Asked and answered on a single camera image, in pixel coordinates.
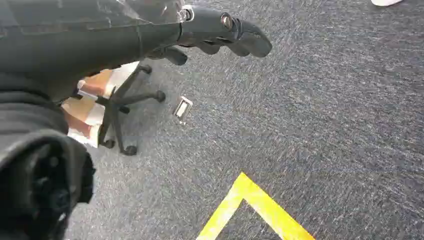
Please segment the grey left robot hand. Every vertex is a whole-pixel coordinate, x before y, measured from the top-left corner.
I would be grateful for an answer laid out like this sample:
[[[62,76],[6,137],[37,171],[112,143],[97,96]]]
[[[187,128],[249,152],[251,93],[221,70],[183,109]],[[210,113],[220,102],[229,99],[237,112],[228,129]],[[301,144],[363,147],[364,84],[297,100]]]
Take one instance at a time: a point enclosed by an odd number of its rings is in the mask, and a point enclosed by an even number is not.
[[[62,240],[73,209],[93,196],[91,155],[68,136],[60,106],[78,82],[144,58],[183,65],[178,46],[272,50],[256,25],[182,0],[1,1],[1,239]]]

